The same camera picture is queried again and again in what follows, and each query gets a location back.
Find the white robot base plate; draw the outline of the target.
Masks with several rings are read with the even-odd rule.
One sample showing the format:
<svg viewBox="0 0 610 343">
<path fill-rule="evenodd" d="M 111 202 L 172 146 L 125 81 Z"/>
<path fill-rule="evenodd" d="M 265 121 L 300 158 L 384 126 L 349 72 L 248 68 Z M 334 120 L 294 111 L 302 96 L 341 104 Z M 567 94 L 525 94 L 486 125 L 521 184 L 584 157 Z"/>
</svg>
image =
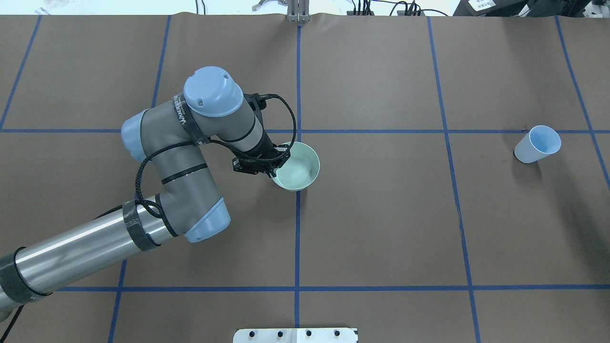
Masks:
<svg viewBox="0 0 610 343">
<path fill-rule="evenodd" d="M 233 343 L 357 343 L 357 329 L 339 328 L 251 328 L 239 329 Z"/>
</svg>

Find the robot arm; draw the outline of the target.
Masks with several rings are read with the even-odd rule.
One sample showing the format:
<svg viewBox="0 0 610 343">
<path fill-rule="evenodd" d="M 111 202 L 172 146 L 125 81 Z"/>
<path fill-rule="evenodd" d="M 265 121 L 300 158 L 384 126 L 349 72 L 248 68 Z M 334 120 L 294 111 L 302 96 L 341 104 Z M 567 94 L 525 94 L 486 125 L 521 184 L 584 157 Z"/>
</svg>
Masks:
<svg viewBox="0 0 610 343">
<path fill-rule="evenodd" d="M 231 221 L 201 146 L 229 149 L 237 173 L 272 178 L 290 158 L 297 135 L 275 145 L 261 110 L 276 94 L 242 92 L 226 70 L 200 68 L 171 100 L 126 120 L 122 142 L 140 163 L 134 198 L 89 223 L 1 258 L 1 319 L 91 274 L 184 236 L 196 243 Z"/>
</svg>

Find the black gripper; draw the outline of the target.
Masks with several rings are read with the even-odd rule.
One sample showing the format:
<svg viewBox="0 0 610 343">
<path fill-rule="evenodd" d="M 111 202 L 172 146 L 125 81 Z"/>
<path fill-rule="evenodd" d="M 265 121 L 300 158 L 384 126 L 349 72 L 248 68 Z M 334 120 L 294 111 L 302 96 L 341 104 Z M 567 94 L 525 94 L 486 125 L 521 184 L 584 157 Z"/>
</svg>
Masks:
<svg viewBox="0 0 610 343">
<path fill-rule="evenodd" d="M 266 174 L 270 178 L 277 176 L 277 170 L 283 167 L 291 156 L 291 143 L 282 145 L 262 145 L 262 153 L 255 156 L 233 149 L 233 171 L 245 174 Z"/>
</svg>

